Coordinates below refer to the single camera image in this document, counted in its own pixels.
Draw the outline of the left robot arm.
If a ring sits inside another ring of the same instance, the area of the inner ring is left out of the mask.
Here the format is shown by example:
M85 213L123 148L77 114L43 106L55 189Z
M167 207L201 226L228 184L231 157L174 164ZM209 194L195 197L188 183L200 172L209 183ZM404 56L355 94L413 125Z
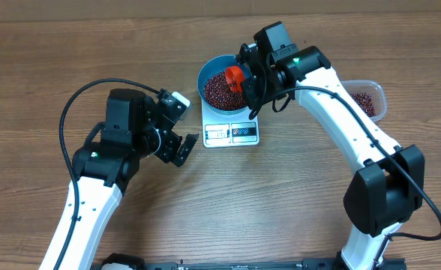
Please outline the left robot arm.
M198 136L172 131L191 102L163 89L156 97L128 88L111 90L106 119L91 130L72 160L75 182L42 269L89 269L104 230L119 206L140 160L155 155L180 167Z

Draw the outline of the orange measuring scoop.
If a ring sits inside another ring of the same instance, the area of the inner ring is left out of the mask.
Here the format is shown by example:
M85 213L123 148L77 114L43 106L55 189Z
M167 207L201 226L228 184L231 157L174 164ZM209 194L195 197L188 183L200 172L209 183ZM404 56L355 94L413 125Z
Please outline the orange measuring scoop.
M245 75L239 66L229 66L224 71L227 85L231 92L242 93L242 82L245 80Z

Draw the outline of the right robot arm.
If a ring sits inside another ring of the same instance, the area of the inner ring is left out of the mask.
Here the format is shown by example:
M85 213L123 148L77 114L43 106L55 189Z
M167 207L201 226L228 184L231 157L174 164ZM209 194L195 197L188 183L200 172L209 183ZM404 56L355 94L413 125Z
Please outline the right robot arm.
M405 269L384 259L395 233L422 206L425 157L381 131L352 99L326 56L315 46L299 49L282 22L262 28L235 56L250 73L239 79L254 115L281 98L295 100L322 125L352 170L343 205L352 229L332 269Z

